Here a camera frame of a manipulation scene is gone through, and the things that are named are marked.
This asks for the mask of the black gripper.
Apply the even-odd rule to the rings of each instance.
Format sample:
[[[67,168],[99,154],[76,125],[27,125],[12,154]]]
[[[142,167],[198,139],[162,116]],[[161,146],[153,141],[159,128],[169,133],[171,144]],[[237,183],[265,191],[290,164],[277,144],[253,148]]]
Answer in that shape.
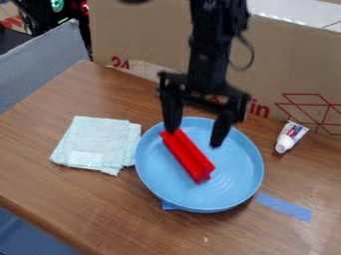
[[[215,113],[210,146],[219,147],[232,124],[245,120],[250,94],[234,87],[225,78],[230,41],[214,44],[191,38],[189,45],[187,73],[159,72],[165,126],[170,133],[175,132],[185,104]]]

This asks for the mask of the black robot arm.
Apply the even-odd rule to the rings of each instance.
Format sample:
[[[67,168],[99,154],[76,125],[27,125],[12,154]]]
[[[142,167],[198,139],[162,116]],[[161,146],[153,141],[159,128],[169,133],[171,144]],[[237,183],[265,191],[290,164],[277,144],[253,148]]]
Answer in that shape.
[[[210,145],[218,147],[234,124],[246,117],[248,92],[226,80],[232,40],[248,28],[246,0],[189,0],[191,33],[185,74],[159,72],[166,130],[179,128],[182,110],[190,104],[217,114]]]

